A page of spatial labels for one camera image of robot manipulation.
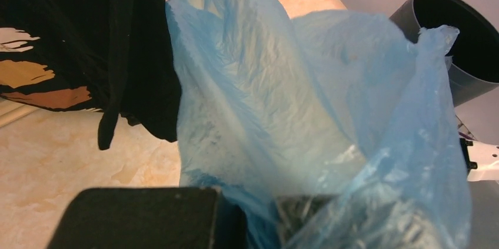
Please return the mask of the blue plastic trash bag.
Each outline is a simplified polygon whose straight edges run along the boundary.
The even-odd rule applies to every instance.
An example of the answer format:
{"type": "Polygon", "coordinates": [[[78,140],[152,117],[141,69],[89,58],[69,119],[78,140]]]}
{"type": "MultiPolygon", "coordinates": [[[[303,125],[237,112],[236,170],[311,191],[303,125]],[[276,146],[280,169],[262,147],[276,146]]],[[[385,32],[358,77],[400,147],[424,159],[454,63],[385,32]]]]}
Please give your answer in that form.
{"type": "Polygon", "coordinates": [[[181,186],[220,187],[251,248],[278,248],[281,198],[328,201],[282,248],[466,248],[471,197],[442,25],[290,18],[279,0],[168,0],[181,186]]]}

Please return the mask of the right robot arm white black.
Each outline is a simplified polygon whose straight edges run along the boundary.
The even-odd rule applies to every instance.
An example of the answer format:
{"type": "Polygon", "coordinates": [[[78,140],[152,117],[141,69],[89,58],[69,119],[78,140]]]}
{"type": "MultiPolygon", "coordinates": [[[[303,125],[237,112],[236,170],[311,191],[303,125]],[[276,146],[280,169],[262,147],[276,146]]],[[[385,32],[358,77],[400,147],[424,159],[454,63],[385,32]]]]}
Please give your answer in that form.
{"type": "Polygon", "coordinates": [[[460,138],[467,181],[498,181],[498,145],[460,138]]]}

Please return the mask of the black round trash bin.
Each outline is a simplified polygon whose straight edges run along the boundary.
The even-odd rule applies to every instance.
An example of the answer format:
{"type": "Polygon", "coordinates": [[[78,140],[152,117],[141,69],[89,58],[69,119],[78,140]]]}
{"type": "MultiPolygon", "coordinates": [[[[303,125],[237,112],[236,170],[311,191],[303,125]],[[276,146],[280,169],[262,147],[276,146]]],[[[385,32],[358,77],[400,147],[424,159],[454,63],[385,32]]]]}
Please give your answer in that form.
{"type": "Polygon", "coordinates": [[[453,26],[457,40],[446,58],[454,106],[498,87],[498,31],[462,0],[407,0],[391,16],[411,42],[421,28],[453,26]]]}

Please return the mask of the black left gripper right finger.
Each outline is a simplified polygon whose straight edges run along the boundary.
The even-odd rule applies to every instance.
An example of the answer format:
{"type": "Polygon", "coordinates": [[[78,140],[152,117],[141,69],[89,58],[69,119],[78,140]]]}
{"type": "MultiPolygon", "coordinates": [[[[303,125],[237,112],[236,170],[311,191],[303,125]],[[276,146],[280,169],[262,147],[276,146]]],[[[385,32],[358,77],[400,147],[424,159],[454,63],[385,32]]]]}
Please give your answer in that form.
{"type": "Polygon", "coordinates": [[[292,195],[275,200],[279,216],[277,233],[281,248],[301,231],[323,208],[339,207],[345,200],[339,195],[292,195]]]}

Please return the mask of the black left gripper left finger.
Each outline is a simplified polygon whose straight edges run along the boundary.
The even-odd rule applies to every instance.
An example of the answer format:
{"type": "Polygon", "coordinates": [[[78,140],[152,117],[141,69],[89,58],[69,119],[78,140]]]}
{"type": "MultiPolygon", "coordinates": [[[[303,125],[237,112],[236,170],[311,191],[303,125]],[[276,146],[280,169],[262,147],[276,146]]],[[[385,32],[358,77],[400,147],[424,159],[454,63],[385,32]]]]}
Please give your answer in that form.
{"type": "Polygon", "coordinates": [[[245,215],[219,188],[89,188],[49,248],[246,248],[245,215]]]}

